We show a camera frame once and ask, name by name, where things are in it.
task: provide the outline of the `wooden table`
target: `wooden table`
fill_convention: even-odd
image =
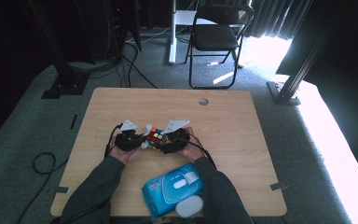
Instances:
[[[207,100],[207,105],[200,102]],[[74,190],[103,160],[113,128],[130,119],[145,132],[146,124],[165,129],[171,119],[189,119],[186,125],[210,152],[218,170],[232,181],[252,217],[282,216],[286,205],[261,130],[252,97],[247,91],[195,91],[98,88],[83,119],[66,165],[51,214],[60,216]],[[144,183],[187,161],[176,154],[138,149],[123,171],[112,198],[114,216],[148,217],[141,192]]]

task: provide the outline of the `person's left hand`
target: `person's left hand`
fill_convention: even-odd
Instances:
[[[115,157],[116,159],[126,164],[127,160],[136,151],[136,149],[133,149],[131,151],[123,151],[119,147],[115,146],[115,140],[116,138],[113,137],[112,141],[110,142],[110,147],[112,148],[112,150],[110,150],[109,156]]]

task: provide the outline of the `stand base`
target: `stand base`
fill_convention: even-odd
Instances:
[[[277,83],[269,81],[267,82],[267,85],[276,105],[301,105],[301,102],[297,97],[289,100],[281,98],[279,96],[280,88],[277,86]]]
[[[60,85],[60,76],[57,76],[49,91],[43,93],[42,99],[60,99],[61,95],[81,95],[89,81],[90,73],[75,72],[76,79],[71,87]]]

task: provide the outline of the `chair backrest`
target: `chair backrest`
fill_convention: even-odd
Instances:
[[[249,6],[206,5],[197,11],[193,25],[196,25],[197,19],[204,19],[217,24],[243,24],[247,26],[251,22],[254,14],[254,10]]]

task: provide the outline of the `dark gray sleeve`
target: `dark gray sleeve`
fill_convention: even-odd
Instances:
[[[118,159],[107,156],[75,190],[62,211],[61,223],[92,207],[109,200],[120,183],[121,172],[125,165]],[[110,203],[102,209],[87,214],[71,222],[109,223]]]
[[[238,192],[226,175],[217,171],[205,157],[195,161],[203,181],[203,214],[206,224],[253,224]]]

